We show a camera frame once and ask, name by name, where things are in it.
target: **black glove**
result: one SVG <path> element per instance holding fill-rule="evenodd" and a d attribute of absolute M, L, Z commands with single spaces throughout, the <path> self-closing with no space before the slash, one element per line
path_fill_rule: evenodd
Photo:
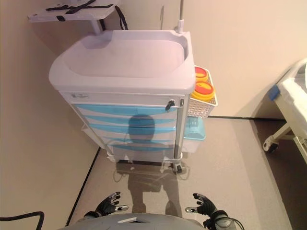
<path fill-rule="evenodd" d="M 115 192 L 104 199 L 96 208 L 95 212 L 98 212 L 101 216 L 109 215 L 115 212 L 115 205 L 119 204 L 117 199 L 120 199 L 120 192 Z"/>
<path fill-rule="evenodd" d="M 197 207 L 198 213 L 201 213 L 203 215 L 208 215 L 209 217 L 211 217 L 212 213 L 217 211 L 212 201 L 209 200 L 204 195 L 199 194 L 199 193 L 193 193 L 193 196 L 196 200 L 199 200 L 196 202 L 198 205 L 200 205 Z"/>

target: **hospital bed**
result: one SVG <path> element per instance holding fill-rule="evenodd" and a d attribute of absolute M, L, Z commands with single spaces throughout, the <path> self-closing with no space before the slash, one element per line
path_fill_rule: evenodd
<path fill-rule="evenodd" d="M 269 90 L 287 123 L 263 143 L 266 152 L 278 148 L 281 139 L 293 139 L 307 163 L 307 58 L 295 63 Z"/>

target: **orange lid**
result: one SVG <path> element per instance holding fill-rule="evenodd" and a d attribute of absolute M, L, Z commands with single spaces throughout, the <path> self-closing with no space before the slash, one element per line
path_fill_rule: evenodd
<path fill-rule="evenodd" d="M 214 89 L 211 84 L 204 81 L 197 81 L 195 85 L 195 91 L 201 94 L 213 93 Z"/>
<path fill-rule="evenodd" d="M 195 67 L 195 74 L 197 78 L 207 78 L 208 72 L 200 67 Z"/>

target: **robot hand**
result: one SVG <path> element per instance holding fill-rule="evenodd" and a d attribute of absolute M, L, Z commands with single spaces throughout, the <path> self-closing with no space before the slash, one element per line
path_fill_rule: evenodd
<path fill-rule="evenodd" d="M 187 207 L 187 213 L 200 213 L 208 215 L 210 219 L 206 220 L 203 225 L 210 230 L 237 230 L 235 223 L 240 229 L 244 230 L 243 225 L 236 219 L 228 217 L 224 210 L 217 210 L 211 200 L 199 193 L 193 193 L 198 207 Z"/>
<path fill-rule="evenodd" d="M 84 217 L 103 217 L 117 211 L 126 211 L 128 209 L 127 205 L 117 206 L 119 204 L 118 199 L 120 199 L 120 192 L 115 192 L 104 199 L 96 208 L 96 210 L 90 211 L 85 214 Z"/>
<path fill-rule="evenodd" d="M 212 213 L 216 212 L 217 209 L 213 202 L 209 200 L 207 197 L 205 197 L 202 194 L 199 193 L 193 193 L 194 199 L 199 200 L 196 203 L 200 206 L 198 207 L 187 207 L 186 212 L 187 213 L 200 213 L 203 215 L 208 215 L 211 217 Z"/>

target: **baseboard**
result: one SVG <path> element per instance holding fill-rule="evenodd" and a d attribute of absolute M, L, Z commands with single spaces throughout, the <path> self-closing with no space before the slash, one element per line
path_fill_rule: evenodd
<path fill-rule="evenodd" d="M 254 121 L 286 121 L 279 118 L 262 118 L 262 117 L 240 117 L 240 116 L 208 116 L 209 118 L 223 118 L 223 119 L 239 119 L 239 120 L 254 120 Z"/>
<path fill-rule="evenodd" d="M 79 194 L 78 194 L 78 196 L 77 196 L 77 199 L 76 199 L 76 201 L 75 201 L 75 203 L 74 203 L 74 205 L 73 205 L 73 207 L 72 207 L 71 213 L 70 213 L 70 215 L 69 215 L 69 217 L 68 217 L 68 219 L 67 219 L 67 222 L 66 222 L 66 225 L 65 225 L 65 226 L 68 226 L 69 223 L 70 223 L 70 221 L 71 221 L 71 218 L 72 218 L 72 216 L 73 216 L 73 213 L 74 213 L 74 211 L 75 211 L 75 209 L 76 209 L 76 207 L 77 207 L 77 204 L 78 204 L 78 202 L 79 202 L 79 199 L 80 199 L 80 197 L 81 197 L 81 194 L 82 194 L 82 192 L 83 192 L 83 189 L 84 189 L 84 187 L 85 187 L 85 185 L 86 185 L 87 179 L 88 179 L 88 177 L 90 176 L 90 173 L 91 173 L 91 171 L 92 171 L 92 168 L 93 168 L 93 166 L 94 166 L 94 164 L 95 164 L 95 161 L 96 161 L 96 159 L 97 159 L 97 157 L 98 157 L 98 154 L 99 154 L 100 150 L 101 150 L 101 148 L 99 147 L 98 150 L 97 150 L 97 152 L 96 152 L 96 154 L 95 154 L 95 157 L 94 157 L 94 159 L 93 159 L 93 162 L 92 162 L 92 164 L 91 164 L 91 166 L 90 166 L 90 169 L 89 169 L 89 171 L 87 172 L 87 175 L 86 175 L 86 177 L 85 177 L 85 180 L 84 180 L 84 182 L 83 182 L 83 184 L 82 184 L 82 187 L 81 187 L 81 189 L 80 189 L 80 191 L 79 191 Z"/>

